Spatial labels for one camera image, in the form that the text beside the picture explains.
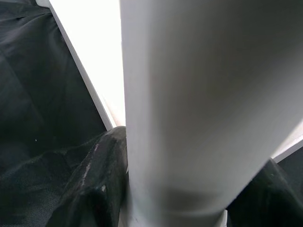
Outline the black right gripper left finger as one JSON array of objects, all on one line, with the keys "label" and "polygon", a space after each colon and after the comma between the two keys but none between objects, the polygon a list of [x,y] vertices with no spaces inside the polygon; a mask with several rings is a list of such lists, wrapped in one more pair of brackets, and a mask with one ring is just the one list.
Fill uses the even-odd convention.
[{"label": "black right gripper left finger", "polygon": [[103,134],[66,184],[48,227],[116,227],[127,183],[126,128]]}]

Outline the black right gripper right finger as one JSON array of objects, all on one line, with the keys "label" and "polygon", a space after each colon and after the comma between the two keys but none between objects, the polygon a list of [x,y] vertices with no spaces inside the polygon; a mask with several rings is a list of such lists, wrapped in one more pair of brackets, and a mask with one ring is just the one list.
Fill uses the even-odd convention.
[{"label": "black right gripper right finger", "polygon": [[228,206],[228,227],[301,227],[303,202],[270,159]]}]

